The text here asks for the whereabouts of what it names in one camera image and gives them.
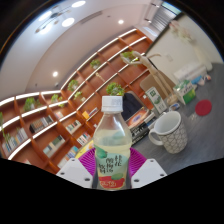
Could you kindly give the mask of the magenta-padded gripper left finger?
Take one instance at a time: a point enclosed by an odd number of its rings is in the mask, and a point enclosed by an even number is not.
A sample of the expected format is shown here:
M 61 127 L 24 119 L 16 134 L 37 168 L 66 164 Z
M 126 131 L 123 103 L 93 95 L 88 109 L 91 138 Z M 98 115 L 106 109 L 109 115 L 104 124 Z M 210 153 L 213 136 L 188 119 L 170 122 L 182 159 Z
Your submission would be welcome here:
M 88 150 L 79 158 L 70 158 L 57 176 L 84 188 L 96 188 L 95 149 Z

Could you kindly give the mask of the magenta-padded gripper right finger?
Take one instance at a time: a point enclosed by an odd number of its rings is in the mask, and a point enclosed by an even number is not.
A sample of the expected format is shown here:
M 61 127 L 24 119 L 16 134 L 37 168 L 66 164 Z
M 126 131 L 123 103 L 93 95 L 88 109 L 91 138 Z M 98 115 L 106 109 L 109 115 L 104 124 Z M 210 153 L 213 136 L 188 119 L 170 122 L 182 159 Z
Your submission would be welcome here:
M 129 176 L 131 188 L 135 189 L 165 177 L 166 172 L 155 159 L 147 159 L 136 149 L 131 148 Z

